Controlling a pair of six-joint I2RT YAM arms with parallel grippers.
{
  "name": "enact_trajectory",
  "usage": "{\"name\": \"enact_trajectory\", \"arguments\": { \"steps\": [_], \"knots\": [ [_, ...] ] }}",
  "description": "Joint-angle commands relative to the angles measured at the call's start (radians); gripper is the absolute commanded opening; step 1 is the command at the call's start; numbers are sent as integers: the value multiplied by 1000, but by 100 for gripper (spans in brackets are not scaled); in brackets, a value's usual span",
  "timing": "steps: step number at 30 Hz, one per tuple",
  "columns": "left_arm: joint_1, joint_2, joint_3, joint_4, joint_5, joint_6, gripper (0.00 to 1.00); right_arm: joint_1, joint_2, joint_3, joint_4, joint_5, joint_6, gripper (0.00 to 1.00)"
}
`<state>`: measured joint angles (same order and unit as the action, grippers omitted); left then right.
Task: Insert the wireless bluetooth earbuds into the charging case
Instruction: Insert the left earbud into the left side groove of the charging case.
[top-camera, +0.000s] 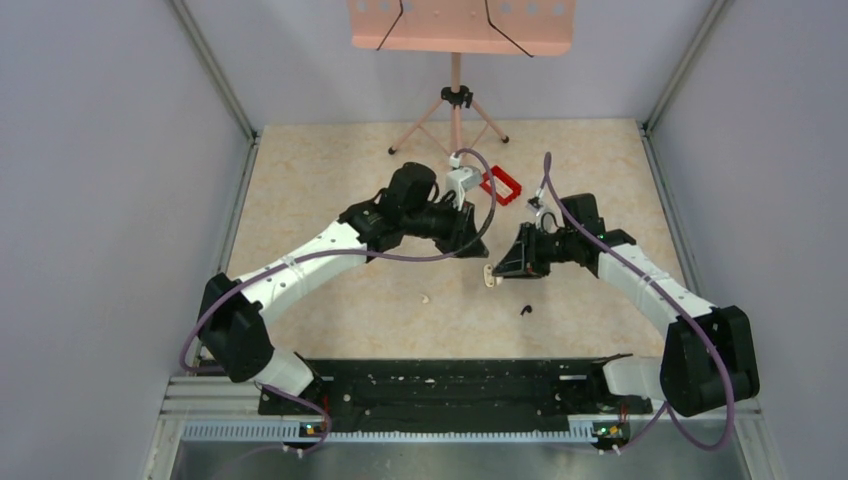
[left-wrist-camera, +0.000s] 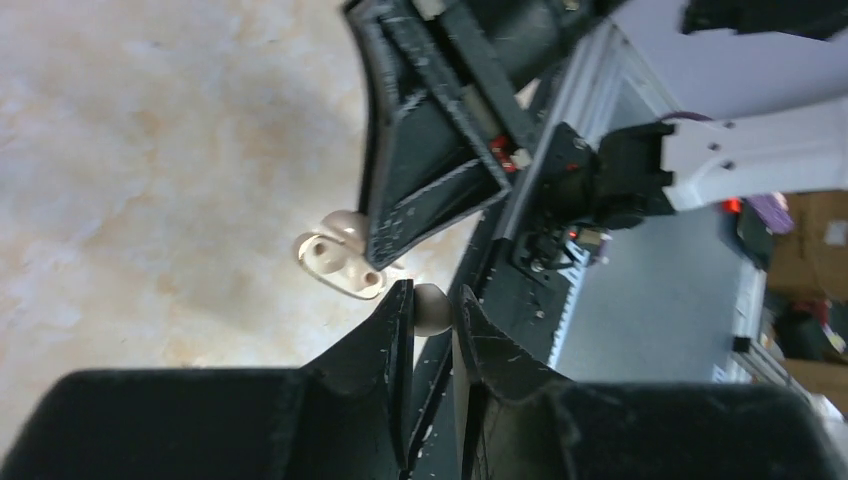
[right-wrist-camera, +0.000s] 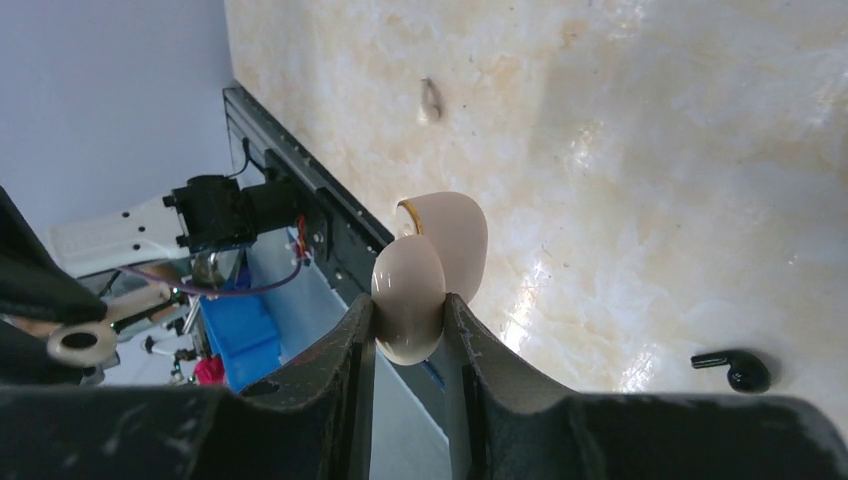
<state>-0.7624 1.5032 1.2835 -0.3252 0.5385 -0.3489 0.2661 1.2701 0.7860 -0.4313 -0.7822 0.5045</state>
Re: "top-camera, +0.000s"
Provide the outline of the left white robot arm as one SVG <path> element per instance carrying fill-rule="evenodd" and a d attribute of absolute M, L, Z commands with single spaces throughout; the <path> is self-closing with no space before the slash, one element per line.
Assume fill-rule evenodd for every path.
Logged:
<path fill-rule="evenodd" d="M 288 255 L 245 276 L 219 273 L 205 285 L 196 336 L 212 356 L 212 372 L 233 383 L 282 391 L 297 413 L 319 404 L 317 375 L 305 360 L 274 347 L 270 326 L 292 305 L 336 276 L 376 259 L 395 259 L 406 237 L 433 241 L 438 258 L 485 258 L 488 250 L 466 198 L 480 186 L 476 167 L 456 167 L 437 189 L 429 167 L 408 162 L 373 198 L 351 205 L 337 220 Z"/>

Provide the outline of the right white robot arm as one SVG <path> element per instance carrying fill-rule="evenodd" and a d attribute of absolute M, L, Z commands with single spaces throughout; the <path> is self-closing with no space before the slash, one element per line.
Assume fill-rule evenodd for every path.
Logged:
<path fill-rule="evenodd" d="M 554 263 L 576 263 L 615 287 L 664 340 L 659 357 L 621 354 L 596 360 L 587 375 L 586 397 L 612 412 L 627 396 L 664 401 L 684 417 L 755 397 L 760 378 L 751 325 L 737 306 L 718 307 L 657 267 L 627 232 L 606 228 L 596 198 L 563 198 L 563 226 L 545 227 L 551 209 L 524 222 L 505 257 L 491 270 L 496 279 L 541 279 Z"/>

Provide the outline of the beige earbud charging case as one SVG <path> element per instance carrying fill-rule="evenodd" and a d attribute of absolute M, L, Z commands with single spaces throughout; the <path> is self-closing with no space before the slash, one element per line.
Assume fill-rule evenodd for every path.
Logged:
<path fill-rule="evenodd" d="M 502 284 L 503 278 L 494 274 L 494 266 L 492 264 L 485 264 L 482 271 L 483 282 L 487 288 L 495 288 Z"/>

